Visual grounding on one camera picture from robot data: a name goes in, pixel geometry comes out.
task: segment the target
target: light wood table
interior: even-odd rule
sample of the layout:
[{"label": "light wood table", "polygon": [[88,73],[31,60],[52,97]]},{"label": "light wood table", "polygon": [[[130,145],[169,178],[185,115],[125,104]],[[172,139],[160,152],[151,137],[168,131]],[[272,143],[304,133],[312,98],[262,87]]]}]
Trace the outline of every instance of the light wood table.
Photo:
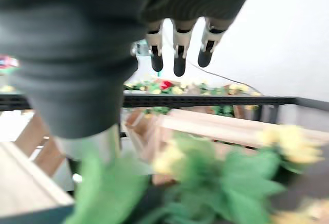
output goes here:
[{"label": "light wood table", "polygon": [[14,143],[0,142],[0,218],[73,202]]}]

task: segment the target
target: robotic finger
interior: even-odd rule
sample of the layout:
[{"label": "robotic finger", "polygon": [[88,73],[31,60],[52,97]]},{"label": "robotic finger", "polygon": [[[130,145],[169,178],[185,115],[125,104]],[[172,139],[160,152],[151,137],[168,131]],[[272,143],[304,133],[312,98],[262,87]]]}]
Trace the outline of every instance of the robotic finger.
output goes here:
[{"label": "robotic finger", "polygon": [[198,64],[200,67],[206,67],[209,65],[215,47],[221,41],[222,36],[226,31],[220,28],[218,24],[219,23],[216,19],[206,18],[201,49],[198,56]]},{"label": "robotic finger", "polygon": [[185,73],[186,55],[190,46],[192,30],[196,20],[191,21],[173,21],[174,25],[174,73],[181,77]]},{"label": "robotic finger", "polygon": [[163,69],[162,59],[162,20],[149,24],[149,32],[146,35],[152,59],[153,70],[159,72]]}]

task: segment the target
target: black cable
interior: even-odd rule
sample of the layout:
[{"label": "black cable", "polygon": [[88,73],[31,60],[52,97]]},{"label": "black cable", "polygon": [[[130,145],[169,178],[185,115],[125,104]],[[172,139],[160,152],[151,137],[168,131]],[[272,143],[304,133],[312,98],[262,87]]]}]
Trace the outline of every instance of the black cable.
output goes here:
[{"label": "black cable", "polygon": [[208,74],[211,74],[211,75],[214,75],[214,76],[217,76],[217,77],[220,77],[220,78],[223,78],[223,79],[226,79],[226,80],[232,81],[232,82],[234,82],[234,83],[244,84],[244,85],[248,86],[249,88],[253,89],[254,91],[256,91],[256,92],[262,94],[259,90],[257,90],[256,88],[252,87],[252,86],[249,85],[249,84],[246,84],[246,83],[243,83],[243,82],[240,82],[240,81],[236,81],[236,80],[233,80],[233,79],[227,78],[227,77],[225,77],[225,76],[215,74],[215,73],[213,73],[213,72],[206,71],[206,70],[204,70],[204,69],[202,69],[202,68],[200,68],[200,67],[194,65],[194,64],[193,64],[192,62],[190,62],[190,61],[187,61],[187,62],[188,62],[190,65],[194,66],[195,68],[199,69],[200,71],[203,71],[203,72],[205,72],[205,73],[208,73]]},{"label": "black cable", "polygon": [[[171,42],[169,41],[169,39],[168,39],[168,37],[167,37],[167,34],[166,34],[166,33],[163,33],[163,35],[164,35],[164,39],[167,41],[168,45],[173,49],[174,46],[173,46],[173,45],[171,44]],[[187,61],[190,65],[192,65],[192,66],[194,66],[195,68],[199,69],[200,71],[203,71],[203,72],[205,72],[205,73],[208,73],[208,74],[211,74],[211,75],[214,75],[214,76],[217,76],[217,77],[223,78],[223,79],[226,79],[226,80],[231,81],[231,82],[234,82],[234,83],[244,84],[244,85],[248,86],[249,88],[253,89],[254,91],[256,91],[256,92],[260,93],[261,95],[263,95],[263,93],[261,93],[259,90],[257,90],[256,88],[252,87],[252,86],[249,85],[249,84],[246,84],[246,83],[243,83],[243,82],[240,82],[240,81],[236,81],[236,80],[233,80],[233,79],[227,78],[227,77],[225,77],[225,76],[215,74],[215,73],[213,73],[213,72],[206,71],[206,70],[202,69],[201,67],[198,67],[198,66],[194,65],[192,62],[188,61],[187,59],[186,59],[186,61]]]}]

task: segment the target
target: red flower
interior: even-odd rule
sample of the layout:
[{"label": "red flower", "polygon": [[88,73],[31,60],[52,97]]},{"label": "red flower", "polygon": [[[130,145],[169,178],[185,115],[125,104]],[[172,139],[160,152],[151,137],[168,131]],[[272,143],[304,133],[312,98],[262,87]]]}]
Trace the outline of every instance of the red flower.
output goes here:
[{"label": "red flower", "polygon": [[161,90],[165,90],[165,89],[168,89],[169,87],[171,87],[173,84],[169,81],[163,81],[161,84],[160,84],[160,89]]}]

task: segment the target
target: artificial flower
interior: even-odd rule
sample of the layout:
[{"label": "artificial flower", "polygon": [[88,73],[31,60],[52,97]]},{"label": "artificial flower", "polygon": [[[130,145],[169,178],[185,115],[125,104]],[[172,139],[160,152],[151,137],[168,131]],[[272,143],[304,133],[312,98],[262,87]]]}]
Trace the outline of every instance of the artificial flower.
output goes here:
[{"label": "artificial flower", "polygon": [[322,151],[317,148],[318,145],[307,141],[298,126],[271,127],[262,131],[259,138],[264,146],[277,144],[283,156],[292,163],[310,164],[322,160]]},{"label": "artificial flower", "polygon": [[160,89],[161,90],[165,90],[165,89],[168,89],[169,87],[171,87],[173,84],[169,81],[163,81],[161,84],[160,84]]},{"label": "artificial flower", "polygon": [[163,175],[172,175],[172,165],[184,158],[184,154],[174,144],[168,144],[153,162],[153,169]]},{"label": "artificial flower", "polygon": [[239,86],[237,84],[231,84],[229,86],[229,89],[231,89],[231,90],[237,90],[237,89],[239,89]]},{"label": "artificial flower", "polygon": [[172,88],[172,93],[175,95],[181,95],[183,94],[183,90],[181,88],[179,88],[178,86],[175,86]]},{"label": "artificial flower", "polygon": [[249,87],[245,84],[242,84],[239,86],[239,90],[241,90],[243,92],[247,92],[249,90]]},{"label": "artificial flower", "polygon": [[0,92],[14,92],[15,88],[9,85],[6,85],[2,88],[0,88]]},{"label": "artificial flower", "polygon": [[257,107],[257,105],[246,105],[245,109],[246,110],[254,110]]},{"label": "artificial flower", "polygon": [[255,97],[259,97],[259,96],[261,96],[262,94],[260,94],[259,92],[254,91],[254,92],[251,93],[251,95],[252,95],[252,96],[255,96]]},{"label": "artificial flower", "polygon": [[189,87],[190,85],[193,84],[193,81],[189,80],[189,79],[183,79],[181,82],[180,82],[180,87],[182,89],[186,89],[187,87]]},{"label": "artificial flower", "polygon": [[146,119],[150,119],[152,117],[152,114],[145,114],[144,115],[144,118],[146,118]]},{"label": "artificial flower", "polygon": [[273,224],[315,224],[305,213],[281,212],[272,217]]},{"label": "artificial flower", "polygon": [[154,91],[152,91],[152,94],[155,95],[161,94],[161,89],[155,89]]}]

